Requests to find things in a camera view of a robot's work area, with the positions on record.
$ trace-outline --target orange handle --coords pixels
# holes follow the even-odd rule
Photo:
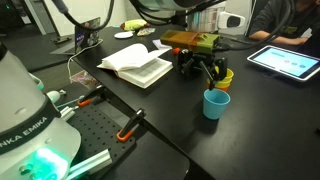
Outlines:
[[[130,130],[125,136],[120,137],[121,131],[119,131],[119,132],[117,133],[117,138],[118,138],[118,140],[119,140],[120,142],[126,142],[126,141],[131,137],[131,135],[132,135],[132,133],[133,133],[133,131]]]
[[[88,105],[90,103],[91,103],[91,99],[87,99],[87,100],[85,100],[83,102],[78,101],[78,106],[79,107],[83,107],[83,106],[86,106],[86,105]]]

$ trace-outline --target person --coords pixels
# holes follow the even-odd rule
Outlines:
[[[270,0],[254,19],[249,31],[249,38],[261,40],[267,37],[281,22],[284,16],[282,8],[287,0]],[[273,43],[302,45],[308,38],[301,37],[311,28],[312,32],[320,30],[320,0],[294,0],[295,14],[287,28],[282,29]]]

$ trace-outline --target chair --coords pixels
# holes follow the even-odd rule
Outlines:
[[[245,32],[245,36],[249,36],[253,20],[258,16],[260,11],[264,9],[268,2],[269,0],[252,0],[252,13],[249,19],[248,28]]]

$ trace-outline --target green light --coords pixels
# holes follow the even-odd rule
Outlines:
[[[50,149],[42,148],[35,153],[35,162],[41,163],[41,179],[62,179],[68,170],[68,162]]]

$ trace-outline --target person's arm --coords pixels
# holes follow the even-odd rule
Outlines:
[[[256,40],[261,40],[269,36],[270,33],[265,32],[265,31],[257,31],[249,36],[250,39],[256,39]],[[277,43],[277,44],[288,44],[288,45],[301,45],[304,44],[308,38],[295,38],[295,39],[290,39],[290,38],[285,38],[282,36],[277,37],[274,39],[272,42]]]
[[[265,31],[269,26],[276,21],[275,16],[278,11],[277,5],[279,4],[279,0],[270,0],[264,7],[263,10],[259,12],[259,14],[252,20],[249,29],[249,38],[252,34],[258,31]]]

